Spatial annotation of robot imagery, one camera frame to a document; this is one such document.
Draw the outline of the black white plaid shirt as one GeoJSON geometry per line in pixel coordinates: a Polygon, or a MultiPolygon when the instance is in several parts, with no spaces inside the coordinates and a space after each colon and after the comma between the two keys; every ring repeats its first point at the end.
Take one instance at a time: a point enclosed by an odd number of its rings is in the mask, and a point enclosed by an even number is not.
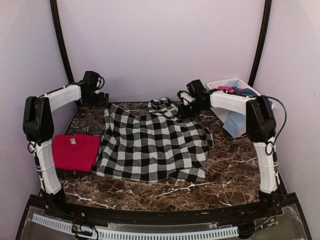
{"type": "Polygon", "coordinates": [[[134,115],[113,103],[104,110],[104,129],[93,172],[100,177],[201,183],[213,147],[210,130],[179,119],[170,98],[151,100],[147,114],[134,115]]]}

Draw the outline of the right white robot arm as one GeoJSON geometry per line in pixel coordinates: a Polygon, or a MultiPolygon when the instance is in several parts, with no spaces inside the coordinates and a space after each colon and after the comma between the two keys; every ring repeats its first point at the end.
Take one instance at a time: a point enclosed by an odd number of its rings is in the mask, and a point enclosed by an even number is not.
{"type": "Polygon", "coordinates": [[[240,96],[222,91],[202,91],[191,94],[181,90],[177,93],[182,104],[178,108],[181,119],[195,118],[210,108],[223,109],[245,116],[246,134],[253,142],[260,171],[260,202],[255,213],[266,217],[275,208],[274,201],[280,196],[280,177],[276,153],[276,119],[271,108],[271,97],[240,96]]]}

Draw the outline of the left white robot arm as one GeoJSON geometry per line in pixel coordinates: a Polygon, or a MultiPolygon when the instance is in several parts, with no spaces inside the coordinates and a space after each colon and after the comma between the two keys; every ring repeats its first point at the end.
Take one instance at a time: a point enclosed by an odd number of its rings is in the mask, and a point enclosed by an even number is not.
{"type": "Polygon", "coordinates": [[[99,101],[98,90],[95,81],[81,80],[39,96],[29,96],[25,101],[22,129],[28,141],[28,151],[34,157],[41,189],[49,196],[64,195],[52,152],[55,131],[52,113],[79,100],[93,106],[99,101]]]}

